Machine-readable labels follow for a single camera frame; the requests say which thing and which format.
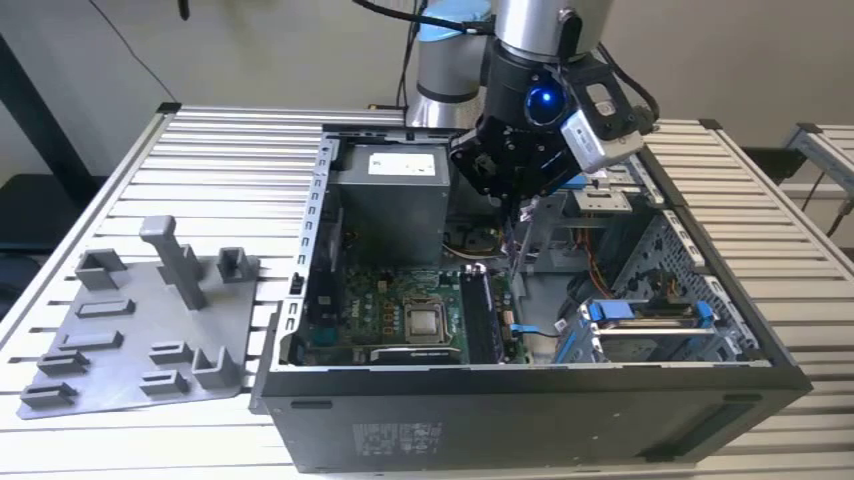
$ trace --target black cable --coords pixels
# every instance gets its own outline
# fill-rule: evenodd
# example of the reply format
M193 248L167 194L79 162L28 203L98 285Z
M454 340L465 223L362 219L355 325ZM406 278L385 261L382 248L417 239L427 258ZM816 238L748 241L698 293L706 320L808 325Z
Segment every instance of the black cable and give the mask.
M602 55L602 58L605 59L605 61L614 68L614 73L617 74L620 79L626 83L626 85L629 85L629 87L636 92L638 92L638 95L641 95L641 98L644 99L644 101L650 106L650 110L653 111L654 119L656 119L656 121L658 121L658 119L662 117L662 110L661 110L661 107L658 105L658 100L656 100L656 97L649 92L649 90L646 88L644 88L644 85L641 85L641 83L634 78L632 78L632 76L622 69L622 67L617 63L617 60L614 60L614 57L612 56L612 52L609 52L609 49L605 47L605 45L602 43L600 44L598 49L600 49L600 54Z
M531 334L531 335L539 335L541 337L546 337L546 338L561 338L561 334L555 334L555 335L553 335L553 334L550 334L550 333L543 333L543 332L541 332L541 331L537 331L537 332L518 332L518 333L519 333L521 335L527 335L527 334Z
M840 228L840 225L842 224L842 219L845 218L845 214L841 213L840 215L837 215L837 218L833 221L833 225L830 225L830 230L828 230L828 238L833 237L833 234L837 233L837 229Z
M818 185L821 185L824 179L825 179L825 172L822 172L818 175L818 178L816 179L816 183L813 184L813 189L810 190L810 193L806 196L806 200L804 200L804 205L801 205L802 212L806 212L806 206L810 204L810 200L813 200L813 195L816 194L816 190L818 190Z
M178 14L182 20L190 20L190 0L178 0Z
M107 16L107 14L102 10L102 8L98 6L98 3L95 3L95 0L88 0L88 1L90 1L90 5L92 5L95 10L98 10L98 13L104 18L104 21L110 25L110 28L112 28L112 31L116 32L116 35L119 36L119 39L122 40L122 43L124 43L124 46L127 47L128 52L131 52L131 56L134 57L134 60L136 60L136 62L143 66L146 71L151 74L151 77L158 81L158 83L163 87L163 90L166 91L167 95L173 99L173 101L178 102L178 100L175 99L175 95L173 95L173 91L170 90L170 88L163 83L163 80L161 80L161 77L158 77L158 74L151 70L151 68L149 68L149 65L146 65L146 62L143 62L143 60L136 55L136 52L134 51L134 48L131 47L131 44L128 43L127 39L124 38L124 35L122 35L122 32L116 28L116 25L112 23L112 20L110 20L110 17Z
M570 310L573 310L574 308L578 308L580 305L582 304L582 302L576 297L576 294L578 293L578 290L581 289L581 287L585 285L586 282L588 282L588 271L577 273L576 276L568 282L566 299L563 300L563 303L558 308L558 320L565 318L566 315L570 313Z
M407 22L421 23L422 25L435 25L437 27L445 27L458 32L470 33L475 35L493 35L493 29L489 26L489 22L451 22L435 17L426 17L423 15L415 15L411 13L394 10L391 8L381 7L369 0L353 0L353 3L363 8L367 8L374 13L379 13L398 20L406 20Z
M421 15L427 10L429 0L413 0L413 15ZM403 68L401 70L401 79L398 81L398 94L395 96L395 107L401 107L401 96L403 95L403 108L410 108L410 96L407 92L406 75L410 69L410 59L413 58L413 48L415 47L415 39L418 38L418 32L421 31L419 23L410 23L410 30L406 37L406 49L403 53Z

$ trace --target white label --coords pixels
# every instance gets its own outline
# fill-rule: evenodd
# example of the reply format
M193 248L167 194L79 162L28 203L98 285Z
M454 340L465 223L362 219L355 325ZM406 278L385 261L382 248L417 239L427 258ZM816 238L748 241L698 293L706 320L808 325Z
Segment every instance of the white label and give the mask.
M437 163L426 153L374 153L370 159L369 175L399 175L434 177Z
M569 326L570 324L566 323L566 320L563 318L555 322L555 330L558 330L558 332L563 332L563 330L566 330L566 327Z
M577 113L570 118L569 128L573 132L573 136L576 137L576 143L584 149L584 152L588 152L589 155L596 153L596 145L593 144L593 140L590 138L590 134L588 133L588 122L584 113Z
M357 454L434 455L439 452L443 425L435 423L357 423L353 426Z

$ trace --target sticker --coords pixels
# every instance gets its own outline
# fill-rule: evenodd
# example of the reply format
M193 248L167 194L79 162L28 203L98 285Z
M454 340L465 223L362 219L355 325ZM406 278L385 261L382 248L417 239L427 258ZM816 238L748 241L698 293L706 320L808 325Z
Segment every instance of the sticker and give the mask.
M361 456L433 455L439 451L442 423L358 423L353 434Z
M435 177L437 162L434 156L426 153L374 153L369 175Z
M566 327L569 326L570 324L566 323L566 320L563 318L555 322L555 330L558 330L558 332L563 332L563 330L566 330Z

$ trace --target metal stand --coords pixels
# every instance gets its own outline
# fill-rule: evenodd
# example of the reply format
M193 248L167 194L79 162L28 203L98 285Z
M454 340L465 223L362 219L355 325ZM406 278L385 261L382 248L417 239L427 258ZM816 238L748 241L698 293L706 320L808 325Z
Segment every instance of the metal stand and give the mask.
M68 198L78 207L84 208L98 192L98 184L3 35L0 65L0 101L36 147Z

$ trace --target white wire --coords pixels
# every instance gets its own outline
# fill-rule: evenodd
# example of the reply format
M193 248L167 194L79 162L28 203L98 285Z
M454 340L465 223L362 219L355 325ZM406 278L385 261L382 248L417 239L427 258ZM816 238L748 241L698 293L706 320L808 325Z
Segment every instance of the white wire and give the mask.
M466 260L490 260L493 258L501 258L501 255L469 255L467 253L458 252L451 247L449 247L445 243L442 244L442 247L449 252L451 252L453 255Z

